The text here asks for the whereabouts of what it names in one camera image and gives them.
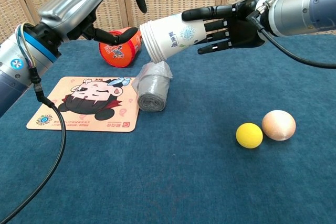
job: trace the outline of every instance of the yellow foam ball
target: yellow foam ball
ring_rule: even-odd
[[[236,138],[242,147],[252,149],[258,147],[261,144],[263,139],[263,132],[256,124],[244,123],[238,127]]]

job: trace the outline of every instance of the brown egg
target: brown egg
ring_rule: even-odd
[[[283,110],[268,112],[262,121],[262,130],[270,138],[283,141],[291,138],[296,130],[296,123],[291,114]]]

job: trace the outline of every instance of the stacked paper cups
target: stacked paper cups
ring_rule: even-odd
[[[140,32],[148,54],[154,63],[206,38],[203,20],[185,22],[181,13],[149,21],[140,25]]]

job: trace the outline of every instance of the robotic arm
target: robotic arm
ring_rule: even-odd
[[[336,29],[336,0],[241,0],[233,5],[186,10],[184,21],[212,20],[205,23],[209,33],[197,44],[214,42],[198,50],[207,54],[232,48],[259,47],[269,40],[292,59],[315,67],[336,65],[306,61],[281,47],[272,37],[303,35]]]
[[[138,31],[132,27],[120,36],[94,28],[96,10],[103,0],[50,0],[38,12],[40,22],[23,23],[0,45],[0,118],[34,85],[38,100],[43,98],[42,76],[60,57],[58,47],[81,35],[105,44],[118,45]],[[136,0],[147,12],[145,0]]]

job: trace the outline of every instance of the mouse pad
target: mouse pad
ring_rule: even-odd
[[[61,111],[70,131],[131,132],[139,106],[135,78],[63,77],[48,99]],[[31,130],[60,130],[56,113],[44,104],[27,123]]]

